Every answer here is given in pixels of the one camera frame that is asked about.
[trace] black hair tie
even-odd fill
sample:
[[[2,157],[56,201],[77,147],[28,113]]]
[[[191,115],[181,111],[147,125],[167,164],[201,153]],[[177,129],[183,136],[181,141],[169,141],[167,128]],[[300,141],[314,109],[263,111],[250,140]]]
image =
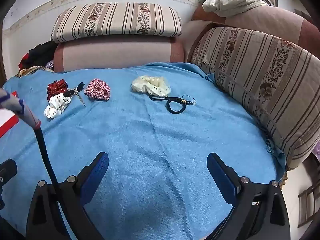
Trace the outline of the black hair tie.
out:
[[[149,98],[152,100],[152,101],[165,101],[167,100],[167,103],[165,104],[165,107],[167,108],[167,110],[171,113],[171,114],[180,114],[182,113],[185,109],[186,109],[186,106],[189,106],[189,105],[195,105],[196,104],[196,100],[191,97],[193,99],[193,101],[188,101],[188,100],[185,100],[183,97],[186,96],[186,95],[183,95],[182,98],[175,98],[175,97],[153,97],[152,95],[149,95]],[[170,107],[170,103],[171,102],[176,102],[180,105],[182,105],[182,109],[180,109],[179,111],[173,111]]]

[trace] tile floor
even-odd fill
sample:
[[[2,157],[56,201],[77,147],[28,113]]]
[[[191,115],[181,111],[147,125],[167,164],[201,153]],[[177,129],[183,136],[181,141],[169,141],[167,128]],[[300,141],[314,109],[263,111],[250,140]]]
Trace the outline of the tile floor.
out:
[[[298,228],[300,213],[298,195],[312,185],[309,174],[314,172],[313,164],[313,160],[307,158],[302,165],[287,172],[288,179],[282,188],[289,216],[291,240],[299,240],[311,223]]]

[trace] yellow patterned fabric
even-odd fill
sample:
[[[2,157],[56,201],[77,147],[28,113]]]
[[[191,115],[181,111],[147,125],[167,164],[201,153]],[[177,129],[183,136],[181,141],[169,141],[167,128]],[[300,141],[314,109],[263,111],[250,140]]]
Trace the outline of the yellow patterned fabric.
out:
[[[181,23],[175,9],[152,3],[94,3],[74,6],[60,14],[52,30],[56,43],[111,34],[175,37]]]
[[[266,33],[213,28],[196,46],[191,63],[214,73],[219,88],[242,104],[286,154],[290,169],[320,139],[320,60]]]

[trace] red polka dot scrunchie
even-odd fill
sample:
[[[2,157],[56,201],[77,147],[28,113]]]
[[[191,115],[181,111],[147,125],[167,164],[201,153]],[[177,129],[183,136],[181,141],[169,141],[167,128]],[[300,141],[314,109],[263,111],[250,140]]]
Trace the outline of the red polka dot scrunchie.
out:
[[[86,89],[84,90],[85,95],[89,98],[109,100],[111,88],[108,84],[99,78],[95,78],[90,81]]]
[[[60,93],[64,93],[67,91],[68,84],[64,79],[61,79],[59,81],[54,81],[53,83],[49,84],[47,87],[47,100],[49,102],[50,98],[53,96],[56,96]]]

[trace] blue blanket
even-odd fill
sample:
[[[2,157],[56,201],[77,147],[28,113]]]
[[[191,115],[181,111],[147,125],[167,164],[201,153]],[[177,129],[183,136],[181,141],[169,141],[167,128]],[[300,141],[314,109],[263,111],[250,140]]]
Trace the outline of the blue blanket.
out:
[[[141,75],[164,76],[171,96],[197,100],[181,114],[165,101],[133,92]],[[100,151],[110,164],[93,200],[85,209],[105,239],[201,239],[229,213],[210,176],[206,159],[217,152],[239,176],[269,183],[283,175],[284,163],[267,151],[265,135],[254,119],[219,91],[195,65],[154,63],[126,69],[90,69],[69,73],[37,71],[11,78],[4,88],[16,90],[41,119],[49,158],[58,181],[77,175]],[[43,115],[47,85],[64,78],[69,87],[94,78],[111,87],[109,101],[90,100],[80,92],[65,112]],[[29,205],[38,181],[50,179],[35,135],[20,121],[0,138],[0,163],[16,161],[17,175],[3,188],[1,216],[25,234]]]

